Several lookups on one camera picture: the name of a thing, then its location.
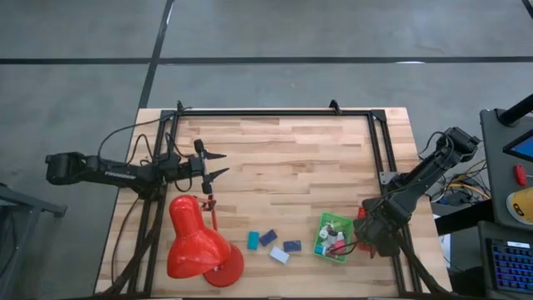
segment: monitor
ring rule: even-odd
[[[503,147],[503,152],[533,162],[533,129]]]

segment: metal bracket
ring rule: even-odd
[[[182,114],[183,104],[181,101],[177,100],[177,114],[178,116]]]
[[[382,121],[382,122],[386,122],[386,114],[385,114],[385,111],[382,110],[382,109],[372,109],[371,110],[371,113],[372,113],[372,116],[374,116],[374,118]]]
[[[342,115],[342,110],[339,107],[339,103],[337,103],[336,100],[331,100],[329,108],[333,108],[333,110],[335,110],[335,114],[337,116]]]
[[[380,183],[382,185],[387,185],[394,177],[399,174],[399,172],[380,172]]]

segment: wire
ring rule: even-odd
[[[474,168],[475,166],[479,165],[480,163],[485,163],[485,164],[483,164],[483,166],[480,169],[475,170],[475,171],[471,171],[472,168]],[[454,174],[453,176],[451,176],[450,181],[447,184],[446,184],[446,178],[445,178],[445,181],[443,183],[444,187],[442,188],[441,195],[437,199],[431,200],[431,203],[437,203],[438,201],[440,201],[444,197],[444,195],[446,194],[446,191],[448,191],[448,189],[450,188],[450,185],[452,183],[454,183],[457,178],[461,178],[462,176],[466,176],[466,178],[473,179],[475,181],[474,176],[477,176],[481,171],[483,171],[485,169],[486,169],[486,160],[484,159],[484,160],[481,160],[481,161],[475,163],[471,167],[469,167],[466,170],[466,172],[457,173],[457,174]]]
[[[103,148],[103,145],[106,143],[106,141],[112,137],[115,133],[119,133],[121,131],[124,131],[126,129],[129,129],[129,128],[135,128],[137,126],[142,126],[142,125],[148,125],[148,124],[151,124],[151,123],[155,123],[155,122],[158,122],[158,121],[161,121],[163,118],[167,118],[167,116],[163,116],[163,117],[160,117],[160,118],[157,118],[155,120],[151,120],[151,121],[147,121],[147,122],[140,122],[140,123],[135,123],[133,125],[128,125],[126,127],[122,127],[122,128],[119,128],[111,133],[109,133],[103,140],[102,142],[100,143],[100,147],[98,147],[98,152],[97,152],[97,157],[98,157],[98,161],[100,161],[100,163],[103,163],[105,165],[107,165],[106,162],[103,161],[102,159],[102,148]],[[135,141],[135,146],[133,147],[133,154],[135,154],[135,150],[137,148],[137,144],[138,144],[138,141],[139,139],[141,138],[141,136],[143,136],[145,138],[145,141],[147,143],[147,147],[148,147],[148,152],[151,152],[150,150],[150,146],[148,145],[148,140],[147,140],[147,136],[145,134],[141,134],[139,135],[139,137],[137,138],[137,140]],[[118,165],[119,167],[125,167],[127,165],[129,165],[131,163],[131,161],[133,160],[133,155],[132,155],[132,158],[128,161],[128,162],[124,162],[122,163],[121,165]]]
[[[186,189],[186,190],[182,190],[180,189],[180,187],[177,186],[177,182],[175,181],[174,182],[174,186],[176,187],[176,189],[182,193],[187,193],[191,190],[192,188],[192,177],[189,177],[189,187]]]
[[[342,245],[342,246],[340,246],[340,247],[335,247],[335,248],[333,248],[333,249],[329,249],[328,252],[331,253],[331,254],[333,254],[333,255],[338,255],[338,256],[348,255],[348,254],[352,253],[352,252],[356,249],[358,243],[359,243],[359,241],[349,242],[349,243],[346,244],[346,245]],[[343,249],[343,248],[348,248],[348,247],[350,247],[350,246],[353,246],[353,247],[352,247],[350,250],[348,250],[348,251],[346,251],[346,252],[344,252],[344,253],[333,253],[333,252],[335,252],[335,251],[337,251],[337,250],[340,250],[340,249]]]
[[[117,254],[117,248],[118,243],[120,242],[120,237],[122,236],[122,232],[124,231],[124,226],[126,225],[127,219],[130,217],[130,214],[132,214],[133,208],[135,207],[135,204],[139,201],[140,197],[137,197],[135,202],[132,204],[130,209],[127,211],[126,216],[124,217],[124,220],[122,220],[122,224],[120,225],[120,229],[118,230],[118,236],[117,236],[117,242],[115,242],[115,247],[113,248],[113,254],[111,255],[111,283],[115,284],[115,255]]]
[[[17,231],[15,230],[15,219],[13,218],[13,215],[11,213],[9,213],[9,219],[11,220],[13,251],[7,259],[6,265],[3,266],[2,271],[0,271],[0,278],[2,278],[3,274],[7,271],[7,267],[9,267],[9,264],[11,263],[11,261],[15,257],[15,253],[17,252]]]
[[[150,164],[152,162],[150,162],[149,160],[146,160],[146,159],[141,159],[141,161],[139,163],[141,164],[141,167],[142,167],[142,166],[146,166],[146,165],[148,165],[148,164]]]
[[[419,159],[423,159],[422,156],[421,156],[421,154],[427,150],[427,148],[430,146],[430,142],[431,142],[431,140],[433,139],[433,137],[434,137],[436,134],[440,134],[440,135],[443,136],[443,137],[446,136],[443,132],[434,132],[434,133],[432,133],[432,134],[430,135],[430,138],[427,139],[426,146],[424,147],[424,149],[422,149],[422,151],[418,152],[418,158],[419,158]]]
[[[474,163],[471,167],[467,168],[466,171],[464,171],[463,173],[459,174],[460,176],[458,178],[455,179],[455,181],[461,181],[463,180],[463,177],[462,176],[465,176],[466,174],[468,174],[473,168],[475,168],[478,164],[480,163],[484,163],[486,162],[486,159],[483,159],[483,160],[480,160],[479,162],[476,162]]]
[[[485,193],[491,193],[491,190],[487,187],[487,185],[485,184],[485,180],[483,180],[483,176],[481,175],[480,175],[480,180],[482,184],[481,188],[483,188],[483,191],[485,191]]]
[[[470,186],[468,184],[452,183],[452,184],[448,185],[448,187],[449,188],[453,188],[453,187],[455,187],[455,188],[467,188],[467,189],[469,189],[471,191],[474,191],[474,192],[480,194],[481,196],[485,197],[485,199],[487,199],[487,200],[491,198],[491,197],[489,197],[489,195],[485,194],[484,192],[480,191],[479,189],[477,189],[475,187],[472,187],[472,186]]]
[[[170,133],[165,132],[165,140],[167,141],[167,145],[169,145],[169,142],[172,142],[172,145],[174,146],[174,149],[176,149],[177,154],[179,154],[182,158],[188,158],[188,155],[184,155],[180,149],[177,148],[176,141],[174,141],[174,138],[170,135]]]

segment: yellow object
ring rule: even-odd
[[[468,184],[452,183],[448,187],[449,188],[468,188],[468,189],[480,194],[481,196],[485,197],[485,199],[487,199],[487,200],[491,198],[489,195],[485,194],[484,192],[480,191],[479,189],[477,189],[475,187],[469,186]]]
[[[533,187],[514,192],[507,197],[509,213],[518,222],[533,225]]]

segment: red desk lamp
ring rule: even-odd
[[[202,211],[211,211],[213,229],[203,223]],[[217,216],[212,195],[209,199],[183,195],[172,200],[170,218],[176,231],[167,260],[171,278],[189,278],[198,274],[211,285],[224,288],[235,283],[242,274],[241,251],[217,232]]]

